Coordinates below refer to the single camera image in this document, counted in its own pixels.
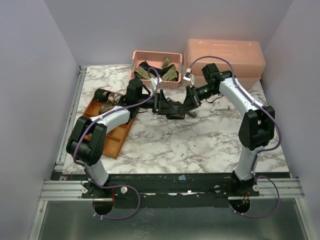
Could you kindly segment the dark brown blue floral tie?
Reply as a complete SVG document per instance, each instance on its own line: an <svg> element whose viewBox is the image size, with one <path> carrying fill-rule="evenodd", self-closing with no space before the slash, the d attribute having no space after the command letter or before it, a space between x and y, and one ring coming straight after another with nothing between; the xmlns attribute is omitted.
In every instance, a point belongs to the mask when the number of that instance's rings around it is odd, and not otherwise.
<svg viewBox="0 0 320 240"><path fill-rule="evenodd" d="M180 101L174 101L171 98L166 99L171 107L174 108L174 112L169 113L166 115L166 118L168 120L184 120L185 119L185 113L179 113L180 108L182 106L182 103Z"/></svg>

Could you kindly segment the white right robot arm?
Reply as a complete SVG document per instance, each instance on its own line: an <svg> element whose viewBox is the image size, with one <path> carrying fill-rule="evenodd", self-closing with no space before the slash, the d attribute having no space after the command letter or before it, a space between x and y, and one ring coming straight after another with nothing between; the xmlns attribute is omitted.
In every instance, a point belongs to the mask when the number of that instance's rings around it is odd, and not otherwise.
<svg viewBox="0 0 320 240"><path fill-rule="evenodd" d="M179 113L186 113L201 106L202 101L218 94L228 98L242 117L238 137L242 149L237 167L231 174L229 190L236 196L247 192L254 184L254 172L259 153L275 135L275 110L256 101L236 79L234 70L219 71L216 64L210 63L202 68L206 84L194 86L194 76L188 68L184 80L186 95Z"/></svg>

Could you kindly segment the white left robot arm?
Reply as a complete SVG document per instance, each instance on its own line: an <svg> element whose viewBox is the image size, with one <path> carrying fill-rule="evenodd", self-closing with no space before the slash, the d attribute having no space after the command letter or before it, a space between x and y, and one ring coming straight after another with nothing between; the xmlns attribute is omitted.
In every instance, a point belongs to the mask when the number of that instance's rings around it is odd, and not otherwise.
<svg viewBox="0 0 320 240"><path fill-rule="evenodd" d="M126 93L111 110L96 117L81 116L77 119L66 145L66 152L73 161L84 167L86 174L94 182L93 191L101 198L107 197L111 185L107 182L108 172L104 169L101 156L107 133L132 120L139 108L152 109L156 114L172 115L178 112L160 90L143 94L147 87L139 78L128 82Z"/></svg>

